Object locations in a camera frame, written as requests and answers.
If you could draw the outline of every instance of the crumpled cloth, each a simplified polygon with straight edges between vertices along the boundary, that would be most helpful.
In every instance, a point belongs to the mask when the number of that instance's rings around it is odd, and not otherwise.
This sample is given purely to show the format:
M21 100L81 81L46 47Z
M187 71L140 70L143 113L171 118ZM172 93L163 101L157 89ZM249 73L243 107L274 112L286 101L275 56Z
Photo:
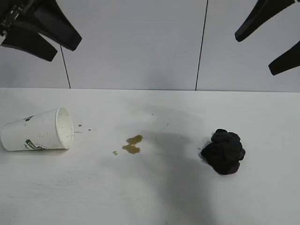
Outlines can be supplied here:
M233 132L218 129L211 141L212 143L201 151L208 164L221 175L236 173L240 167L239 161L243 160L246 154L240 137Z

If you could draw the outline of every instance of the white table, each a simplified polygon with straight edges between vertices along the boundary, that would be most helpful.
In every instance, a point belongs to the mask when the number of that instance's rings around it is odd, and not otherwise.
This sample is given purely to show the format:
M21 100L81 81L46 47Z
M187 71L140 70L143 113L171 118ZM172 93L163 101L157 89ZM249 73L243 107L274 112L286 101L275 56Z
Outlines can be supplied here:
M82 132L68 151L0 150L0 223L298 224L299 102L297 93L0 89L1 126L64 105ZM234 175L197 155L217 128L247 151ZM135 155L121 148L133 135L144 137Z

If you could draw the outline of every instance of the coffee spill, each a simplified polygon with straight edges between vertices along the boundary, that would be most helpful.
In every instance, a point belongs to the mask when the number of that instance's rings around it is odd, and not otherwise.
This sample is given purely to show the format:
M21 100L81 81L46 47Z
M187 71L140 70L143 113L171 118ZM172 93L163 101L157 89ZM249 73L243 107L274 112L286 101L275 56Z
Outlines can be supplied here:
M141 149L136 147L135 145L125 145L122 147L122 149L128 151L130 154L136 154L136 153L140 153Z
M143 140L143 136L141 135L137 135L135 137L132 138L128 138L126 140L126 142L128 143L128 145L124 145L122 147L122 149L128 151L130 154L136 154L139 153L141 151L140 148L136 147L135 145L140 143Z
M143 136L137 135L137 136L135 136L135 137L128 138L128 139L126 140L126 142L127 142L128 144L131 144L131 145L136 145L136 144L140 143L140 142L142 141L142 139L143 139Z

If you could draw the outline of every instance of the paper cup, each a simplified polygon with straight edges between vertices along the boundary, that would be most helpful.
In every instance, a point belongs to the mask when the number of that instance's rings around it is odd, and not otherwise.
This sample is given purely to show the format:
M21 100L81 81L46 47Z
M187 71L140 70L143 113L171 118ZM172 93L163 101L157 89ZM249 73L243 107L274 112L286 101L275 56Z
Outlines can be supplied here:
M69 149L73 123L63 107L4 125L1 141L8 151Z

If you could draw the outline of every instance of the green logo on cup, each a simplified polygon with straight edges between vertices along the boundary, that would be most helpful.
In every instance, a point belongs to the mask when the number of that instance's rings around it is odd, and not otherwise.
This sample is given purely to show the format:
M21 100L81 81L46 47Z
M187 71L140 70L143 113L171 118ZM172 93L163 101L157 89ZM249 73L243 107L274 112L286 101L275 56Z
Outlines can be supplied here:
M36 147L33 143L32 143L32 141L31 140L26 140L25 141L33 150L44 150L44 148L43 147L40 147L40 146L38 146L38 147Z
M34 116L27 117L27 118L25 118L24 120L25 120L26 122L28 122L32 117L34 117Z

